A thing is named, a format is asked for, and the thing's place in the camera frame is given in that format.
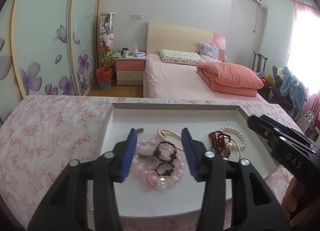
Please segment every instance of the pink drawer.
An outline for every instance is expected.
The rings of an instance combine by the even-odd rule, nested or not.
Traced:
[[[144,60],[126,60],[126,61],[116,61],[117,70],[144,70]]]

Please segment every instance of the white wall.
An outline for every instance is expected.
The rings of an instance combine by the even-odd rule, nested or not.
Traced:
[[[314,4],[313,0],[300,0]],[[290,0],[264,0],[268,7],[266,30],[261,48],[258,50],[268,58],[266,72],[272,73],[272,66],[286,65],[291,45],[294,24],[293,2]]]
[[[261,25],[253,33],[256,5],[250,0],[100,0],[100,13],[115,12],[115,49],[136,43],[146,50],[148,22],[158,21],[198,27],[226,36],[230,62],[250,67]],[[131,20],[142,14],[142,20]]]

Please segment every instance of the nightstand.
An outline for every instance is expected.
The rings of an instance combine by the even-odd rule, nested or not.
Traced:
[[[118,85],[143,85],[146,57],[115,58]]]

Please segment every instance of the pink curtain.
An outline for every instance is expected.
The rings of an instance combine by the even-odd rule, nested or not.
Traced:
[[[308,101],[302,114],[312,110],[320,111],[320,11],[306,3],[294,1],[295,24],[287,66],[306,87]]]

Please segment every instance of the pink headboard section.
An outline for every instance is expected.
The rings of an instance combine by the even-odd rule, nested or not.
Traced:
[[[219,61],[223,61],[224,59],[224,53],[226,51],[226,38],[219,34],[213,34],[211,43],[211,46],[217,46],[220,47],[220,53],[219,53]]]

